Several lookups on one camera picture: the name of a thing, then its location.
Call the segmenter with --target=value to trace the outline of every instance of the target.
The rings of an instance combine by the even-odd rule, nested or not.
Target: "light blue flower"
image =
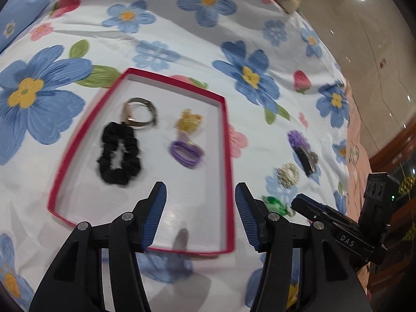
[[[150,68],[154,71],[161,71],[169,69],[169,62],[175,62],[180,59],[180,55],[173,50],[170,50],[168,45],[160,41],[140,41],[136,45],[136,52],[139,54],[133,57],[133,62],[136,63],[137,68]]]
[[[302,40],[306,42],[306,56],[311,57],[315,55],[317,58],[321,58],[321,40],[313,29],[309,28],[305,23],[303,25],[305,28],[300,30],[300,35],[302,36]]]
[[[266,190],[270,195],[279,199],[283,204],[287,204],[289,207],[292,205],[292,200],[298,194],[296,186],[291,186],[290,189],[287,189],[279,183],[276,169],[273,169],[273,177],[266,177]]]
[[[203,27],[218,23],[218,15],[234,14],[237,5],[232,0],[178,0],[176,5],[184,11],[196,11],[195,20]]]
[[[0,282],[14,301],[27,312],[34,292],[28,282],[16,273],[13,241],[5,233],[0,236]]]
[[[213,67],[227,76],[235,79],[236,91],[242,93],[251,103],[261,104],[277,114],[277,104],[274,100],[280,97],[279,87],[273,78],[266,75],[269,58],[263,50],[256,50],[249,57],[245,57],[245,43],[224,42],[221,45],[228,62],[216,60]]]
[[[57,88],[89,76],[91,61],[55,61],[63,51],[61,45],[45,48],[29,63],[15,61],[0,72],[0,165],[16,154],[26,131],[41,144],[55,143],[84,108],[79,96]]]
[[[316,102],[316,108],[319,110],[321,117],[331,114],[332,128],[340,128],[344,124],[344,119],[349,121],[348,101],[341,87],[344,84],[341,81],[335,81],[335,84],[325,84],[318,91],[324,95]]]
[[[335,198],[336,209],[340,213],[346,214],[347,213],[347,200],[345,196],[341,196],[341,194],[337,190],[334,192],[334,198]]]
[[[117,26],[123,33],[137,33],[140,24],[152,24],[156,17],[147,10],[147,3],[144,0],[133,2],[126,7],[123,4],[115,4],[107,9],[111,17],[101,22],[101,26]]]
[[[342,140],[339,144],[332,144],[332,150],[336,154],[336,161],[347,165],[347,140]]]
[[[270,41],[272,46],[278,47],[280,42],[285,42],[288,40],[288,35],[284,30],[284,23],[280,20],[268,20],[264,24],[262,33],[263,37]]]
[[[157,282],[173,284],[193,273],[192,262],[186,255],[148,250],[136,253],[136,257],[140,273]]]
[[[303,170],[302,167],[302,163],[299,160],[299,157],[296,155],[295,152],[293,152],[293,159],[295,160],[296,164]],[[315,183],[317,183],[318,185],[320,184],[319,181],[319,177],[321,176],[321,168],[319,167],[319,165],[316,165],[316,171],[314,173],[312,173],[309,178],[312,179]]]
[[[260,256],[260,260],[264,263],[266,258],[266,253],[262,253]],[[245,305],[247,307],[252,307],[254,298],[257,293],[257,288],[259,286],[261,272],[263,268],[259,268],[254,270],[251,274],[250,278],[247,281],[247,286],[245,290]],[[300,274],[300,249],[295,248],[293,249],[292,253],[292,272],[290,275],[290,284],[292,286],[296,286],[299,282],[299,274]]]

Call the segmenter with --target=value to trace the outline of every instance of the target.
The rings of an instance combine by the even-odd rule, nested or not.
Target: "black scrunchie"
[[[140,159],[137,157],[139,148],[133,129],[124,122],[121,124],[111,122],[104,128],[101,140],[104,143],[103,154],[97,160],[101,178],[109,184],[127,185],[130,178],[137,176],[141,169]],[[111,169],[111,158],[113,151],[119,146],[119,140],[124,143],[126,151],[123,154],[121,167]]]

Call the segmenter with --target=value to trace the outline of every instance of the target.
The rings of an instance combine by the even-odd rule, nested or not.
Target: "metal screw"
[[[280,216],[276,212],[270,212],[268,218],[276,222],[280,219]]]
[[[132,220],[133,219],[133,214],[131,212],[125,212],[122,216],[121,219],[122,220]]]
[[[324,228],[324,223],[322,223],[322,222],[313,222],[313,227],[317,230],[322,230]]]
[[[80,222],[77,225],[78,230],[84,231],[88,228],[88,223],[87,222]]]

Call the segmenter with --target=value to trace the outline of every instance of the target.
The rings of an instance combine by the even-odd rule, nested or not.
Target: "tiled floor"
[[[349,80],[369,157],[416,113],[416,40],[392,0],[302,0]]]

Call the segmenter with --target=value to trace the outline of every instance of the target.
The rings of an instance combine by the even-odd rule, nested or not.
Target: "red-rimmed tray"
[[[158,126],[135,130],[142,170],[126,187],[105,184],[96,160],[107,123],[120,122],[123,102],[132,97],[150,100],[158,111]],[[168,152],[176,139],[174,124],[189,108],[203,116],[192,140],[205,150],[195,169],[187,169]],[[148,121],[145,107],[133,110]],[[48,210],[75,226],[111,222],[147,198],[158,180],[167,186],[167,201],[152,248],[213,255],[232,252],[234,215],[232,171],[224,97],[166,76],[127,69],[108,89],[69,143],[49,194]]]

